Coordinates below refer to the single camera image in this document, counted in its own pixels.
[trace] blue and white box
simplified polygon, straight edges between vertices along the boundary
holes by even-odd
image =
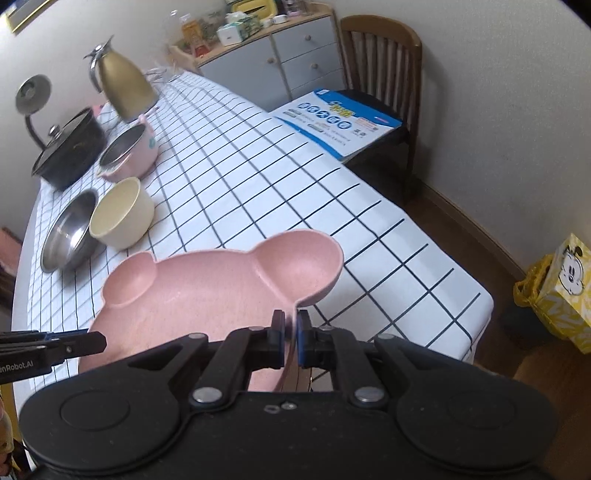
[[[271,114],[343,163],[402,125],[400,120],[324,89],[310,92]]]

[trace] yellow box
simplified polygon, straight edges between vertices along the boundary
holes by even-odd
[[[591,251],[574,234],[554,254],[535,304],[581,352],[591,352]]]

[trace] chair backrest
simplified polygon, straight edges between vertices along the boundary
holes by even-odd
[[[376,97],[416,133],[423,45],[409,26],[377,15],[340,21],[349,85]]]

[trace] cartoon mouse print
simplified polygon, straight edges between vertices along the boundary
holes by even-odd
[[[560,269],[560,283],[571,295],[583,293],[583,264],[579,257],[583,256],[581,247],[575,247],[574,251],[570,246],[564,249],[564,262]]]

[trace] grid-pattern tablecloth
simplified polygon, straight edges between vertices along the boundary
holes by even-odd
[[[84,189],[102,197],[111,184],[96,178],[95,164],[63,193],[42,185],[30,328],[88,327],[105,278],[135,252],[149,249],[162,259],[195,249],[246,250],[281,231],[314,228],[334,237],[346,260],[333,291],[309,308],[315,325],[345,327],[360,340],[393,333],[459,359],[470,354],[490,318],[491,296],[399,207],[318,145],[191,73],[162,89],[148,120],[160,153],[142,184],[157,207],[148,233],[130,249],[102,247],[76,271],[43,274],[41,247],[63,208]],[[110,140],[128,128],[109,105],[99,121]],[[68,360],[31,379],[31,389],[76,372],[77,360]]]

